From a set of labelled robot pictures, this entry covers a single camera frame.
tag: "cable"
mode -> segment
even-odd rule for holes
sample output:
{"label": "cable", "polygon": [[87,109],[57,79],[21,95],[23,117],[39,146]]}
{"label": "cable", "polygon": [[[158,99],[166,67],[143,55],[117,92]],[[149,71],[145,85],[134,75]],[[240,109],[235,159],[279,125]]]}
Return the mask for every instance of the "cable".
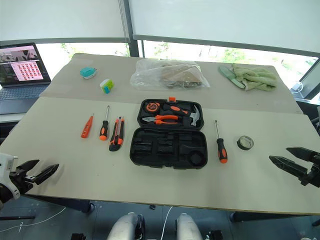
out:
{"label": "cable", "polygon": [[11,229],[14,229],[14,228],[21,228],[21,227],[28,227],[28,226],[33,226],[33,225],[37,225],[37,224],[42,224],[52,218],[54,218],[55,216],[59,215],[60,213],[62,213],[64,210],[66,209],[66,207],[64,207],[60,212],[58,212],[57,214],[47,218],[46,220],[43,220],[43,221],[40,221],[40,222],[36,222],[36,223],[32,223],[32,224],[27,224],[27,225],[18,225],[18,226],[13,226],[13,227],[10,227],[10,228],[7,228],[5,230],[1,230],[0,233],[2,232],[5,232],[5,231],[8,231],[8,230],[11,230]]}
{"label": "cable", "polygon": [[294,91],[294,92],[291,92],[292,94],[297,94],[297,93],[300,93],[302,91],[302,89],[304,89],[304,85],[302,84],[302,82],[300,81],[297,81],[297,83],[300,83],[300,86],[301,86],[301,89],[299,91]]}
{"label": "cable", "polygon": [[161,239],[160,239],[160,240],[162,240],[162,238],[164,237],[164,232],[165,232],[165,227],[166,227],[167,218],[168,218],[168,215],[169,215],[169,213],[170,213],[170,211],[171,211],[172,208],[173,208],[173,206],[170,207],[168,213],[166,214],[166,217],[165,217],[165,220],[164,220],[164,224],[163,224],[163,229],[162,229],[162,235],[161,235]]}

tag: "white table surface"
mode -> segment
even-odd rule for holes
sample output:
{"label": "white table surface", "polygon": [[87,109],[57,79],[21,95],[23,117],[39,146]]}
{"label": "white table surface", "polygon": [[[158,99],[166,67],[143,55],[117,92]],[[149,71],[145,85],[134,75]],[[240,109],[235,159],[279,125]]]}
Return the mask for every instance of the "white table surface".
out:
{"label": "white table surface", "polygon": [[[110,104],[112,130],[124,116],[124,143],[116,152],[99,140],[99,129]],[[0,146],[15,155],[15,166],[40,159],[30,171],[59,163],[58,171],[30,194],[61,198],[163,204],[199,208],[274,213],[320,214],[320,191],[277,168],[269,155],[283,156],[310,169],[311,163],[295,158],[286,147],[301,146],[320,152],[320,138],[302,114],[203,108],[208,163],[202,169],[138,166],[129,158],[133,132],[139,127],[140,104],[41,97]],[[80,137],[94,113],[87,139]],[[217,134],[224,138],[228,163],[217,157]],[[249,151],[237,139],[254,139]]]}
{"label": "white table surface", "polygon": [[[137,90],[130,85],[130,78],[136,71],[136,62],[140,59],[76,53],[41,96],[135,104],[140,104],[143,99],[168,99],[169,96],[174,96],[177,100],[198,102],[203,108],[209,109],[302,114],[273,66],[239,64],[249,68],[263,67],[275,73],[278,86],[272,92],[257,89],[244,91],[236,87],[218,72],[219,66],[229,68],[231,64],[217,62],[198,62],[203,75],[211,85],[210,88],[146,91]],[[97,74],[91,79],[83,79],[80,70],[84,67],[97,68]],[[103,93],[100,89],[99,84],[104,79],[112,79],[114,82],[114,88],[109,94]]]}

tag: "green cloth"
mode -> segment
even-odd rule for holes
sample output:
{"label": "green cloth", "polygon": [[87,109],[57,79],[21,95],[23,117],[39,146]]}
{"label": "green cloth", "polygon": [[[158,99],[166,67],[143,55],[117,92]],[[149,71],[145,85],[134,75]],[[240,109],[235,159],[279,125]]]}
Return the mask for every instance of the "green cloth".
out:
{"label": "green cloth", "polygon": [[245,85],[246,91],[259,89],[273,91],[277,87],[277,77],[272,72],[262,68],[245,68],[232,64],[236,79]]}

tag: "black screwdriver handle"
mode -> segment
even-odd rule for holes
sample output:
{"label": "black screwdriver handle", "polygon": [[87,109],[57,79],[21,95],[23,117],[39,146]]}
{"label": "black screwdriver handle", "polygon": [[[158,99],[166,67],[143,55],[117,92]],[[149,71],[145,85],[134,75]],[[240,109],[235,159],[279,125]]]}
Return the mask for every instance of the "black screwdriver handle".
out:
{"label": "black screwdriver handle", "polygon": [[108,121],[107,120],[104,120],[102,122],[102,127],[100,129],[100,135],[99,135],[99,138],[100,140],[102,141],[106,141],[107,138],[108,138]]}
{"label": "black screwdriver handle", "polygon": [[225,164],[228,162],[228,154],[224,145],[224,139],[218,138],[216,140],[216,143],[218,144],[218,157],[219,157],[220,163]]}

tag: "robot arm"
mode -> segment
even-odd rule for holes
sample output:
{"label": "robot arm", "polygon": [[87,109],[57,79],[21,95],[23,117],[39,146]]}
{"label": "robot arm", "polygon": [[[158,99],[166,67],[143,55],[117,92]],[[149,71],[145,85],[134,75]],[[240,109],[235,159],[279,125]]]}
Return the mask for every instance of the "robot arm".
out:
{"label": "robot arm", "polygon": [[203,240],[195,221],[186,213],[182,213],[176,220],[177,240]]}
{"label": "robot arm", "polygon": [[297,177],[303,186],[312,184],[317,188],[320,188],[320,152],[312,151],[300,146],[287,147],[286,150],[296,158],[313,163],[311,171],[308,173],[307,168],[298,165],[294,161],[283,156],[269,156],[269,159],[278,168]]}
{"label": "robot arm", "polygon": [[145,219],[141,214],[129,212],[120,217],[113,225],[107,240],[143,240]]}
{"label": "robot arm", "polygon": [[12,171],[14,161],[18,159],[16,156],[8,155],[0,152],[0,209],[3,204],[10,199],[18,199],[21,194],[33,188],[33,183],[37,185],[43,183],[47,178],[53,175],[59,164],[48,166],[36,176],[29,176],[27,172],[34,168],[39,160],[30,160],[17,166]]}

